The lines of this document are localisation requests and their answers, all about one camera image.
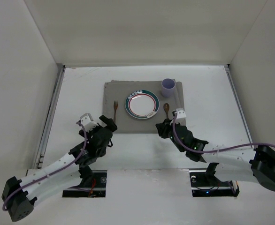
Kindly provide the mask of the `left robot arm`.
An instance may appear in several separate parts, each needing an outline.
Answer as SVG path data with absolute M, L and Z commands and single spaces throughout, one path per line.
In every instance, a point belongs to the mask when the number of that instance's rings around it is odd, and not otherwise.
M 77 122 L 81 127 L 79 134 L 84 138 L 82 143 L 32 175 L 21 179 L 14 176 L 6 181 L 1 196 L 2 209 L 8 212 L 12 222 L 24 219 L 48 197 L 92 180 L 90 165 L 112 147 L 113 132 L 117 130 L 114 119 L 104 115 L 99 119 L 105 126 L 96 123 L 89 113 L 82 115 Z

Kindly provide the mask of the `brown wooden fork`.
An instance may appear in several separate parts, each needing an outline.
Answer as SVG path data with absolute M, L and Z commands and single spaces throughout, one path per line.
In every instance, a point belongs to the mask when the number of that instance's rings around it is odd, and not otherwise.
M 118 101 L 117 101 L 117 100 L 114 101 L 113 107 L 114 107 L 114 117 L 113 117 L 113 121 L 114 121 L 114 123 L 116 123 L 116 111 L 117 111 L 117 109 L 118 109 Z

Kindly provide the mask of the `grey cloth placemat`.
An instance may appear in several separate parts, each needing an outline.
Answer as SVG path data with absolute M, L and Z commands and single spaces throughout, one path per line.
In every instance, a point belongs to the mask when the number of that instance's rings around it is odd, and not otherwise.
M 156 124 L 163 122 L 167 116 L 163 105 L 168 103 L 170 112 L 184 108 L 183 84 L 175 82 L 175 89 L 169 98 L 162 96 L 161 81 L 110 81 L 104 84 L 103 111 L 106 117 L 116 116 L 116 133 L 119 134 L 155 134 Z M 129 113 L 128 97 L 137 91 L 147 91 L 156 95 L 159 102 L 158 111 L 150 118 L 136 117 Z

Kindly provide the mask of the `brown wooden spoon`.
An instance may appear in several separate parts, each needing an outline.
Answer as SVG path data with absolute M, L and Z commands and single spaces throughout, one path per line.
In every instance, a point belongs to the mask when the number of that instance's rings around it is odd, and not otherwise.
M 163 109 L 164 109 L 164 112 L 166 114 L 166 118 L 169 119 L 169 116 L 168 116 L 168 113 L 169 113 L 169 110 L 170 110 L 169 104 L 165 103 L 164 106 L 163 106 Z

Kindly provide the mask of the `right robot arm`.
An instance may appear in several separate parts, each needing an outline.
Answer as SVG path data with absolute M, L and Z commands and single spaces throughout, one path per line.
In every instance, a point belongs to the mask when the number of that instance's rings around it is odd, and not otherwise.
M 275 151 L 268 145 L 224 148 L 195 138 L 186 126 L 169 119 L 155 126 L 159 137 L 170 139 L 187 158 L 208 164 L 206 178 L 212 185 L 230 180 L 247 181 L 275 192 Z

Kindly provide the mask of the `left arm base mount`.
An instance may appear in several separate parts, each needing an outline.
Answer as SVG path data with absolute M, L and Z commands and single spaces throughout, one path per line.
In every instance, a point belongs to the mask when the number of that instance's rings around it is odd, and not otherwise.
M 78 186 L 63 190 L 63 198 L 104 198 L 106 197 L 107 170 L 92 171 L 92 178 Z

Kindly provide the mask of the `purple plastic cup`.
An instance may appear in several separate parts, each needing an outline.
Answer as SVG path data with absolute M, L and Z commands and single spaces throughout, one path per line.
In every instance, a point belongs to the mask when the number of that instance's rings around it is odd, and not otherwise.
M 161 94 L 165 98 L 169 98 L 174 93 L 176 83 L 173 79 L 166 78 L 161 82 Z

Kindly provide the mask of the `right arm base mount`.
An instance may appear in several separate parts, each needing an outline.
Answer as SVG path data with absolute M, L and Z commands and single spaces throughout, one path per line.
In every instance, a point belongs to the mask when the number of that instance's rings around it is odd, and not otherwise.
M 189 170 L 193 197 L 237 197 L 240 193 L 236 181 L 220 181 L 215 177 L 218 163 L 210 163 L 206 169 Z

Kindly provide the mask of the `white plate green red rim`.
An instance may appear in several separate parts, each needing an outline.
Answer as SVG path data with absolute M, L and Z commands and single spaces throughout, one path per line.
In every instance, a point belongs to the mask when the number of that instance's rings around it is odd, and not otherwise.
M 125 100 L 125 110 L 133 118 L 146 120 L 153 117 L 160 108 L 158 97 L 148 90 L 136 90 Z

